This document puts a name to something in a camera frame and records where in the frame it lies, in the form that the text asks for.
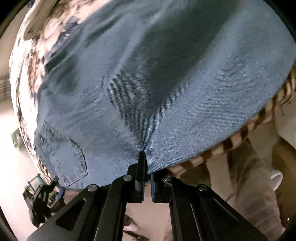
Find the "blue denim pants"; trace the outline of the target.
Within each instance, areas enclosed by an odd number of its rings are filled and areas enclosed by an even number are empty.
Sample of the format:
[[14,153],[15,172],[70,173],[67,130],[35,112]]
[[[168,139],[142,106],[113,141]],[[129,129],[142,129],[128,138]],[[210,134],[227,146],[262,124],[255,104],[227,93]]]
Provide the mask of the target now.
[[283,85],[295,40],[264,1],[111,1],[45,66],[35,150],[69,189],[224,141]]

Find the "teal storage rack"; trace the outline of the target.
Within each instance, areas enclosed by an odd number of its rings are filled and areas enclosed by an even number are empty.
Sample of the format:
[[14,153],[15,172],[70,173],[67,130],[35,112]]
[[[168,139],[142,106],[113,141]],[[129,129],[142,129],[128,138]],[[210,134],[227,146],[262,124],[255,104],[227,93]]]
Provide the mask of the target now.
[[34,194],[40,185],[43,186],[45,184],[46,183],[42,179],[41,175],[37,174],[35,177],[33,177],[32,179],[29,179],[27,181],[26,188],[29,190],[30,193]]

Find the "floral bed blanket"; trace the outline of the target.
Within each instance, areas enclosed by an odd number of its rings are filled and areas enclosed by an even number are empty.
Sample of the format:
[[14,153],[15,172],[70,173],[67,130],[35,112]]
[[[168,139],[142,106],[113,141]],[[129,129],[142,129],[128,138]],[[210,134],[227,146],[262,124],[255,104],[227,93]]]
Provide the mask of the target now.
[[[46,165],[37,156],[33,141],[37,128],[36,94],[45,75],[44,66],[69,37],[71,31],[106,3],[106,1],[31,1],[30,10],[17,33],[9,61],[11,99],[18,116],[25,147],[46,183],[51,181],[51,176]],[[201,155],[168,168],[169,172],[180,177],[204,161],[233,150],[258,126],[274,120],[279,109],[294,98],[295,68],[293,67],[274,98],[239,131]]]

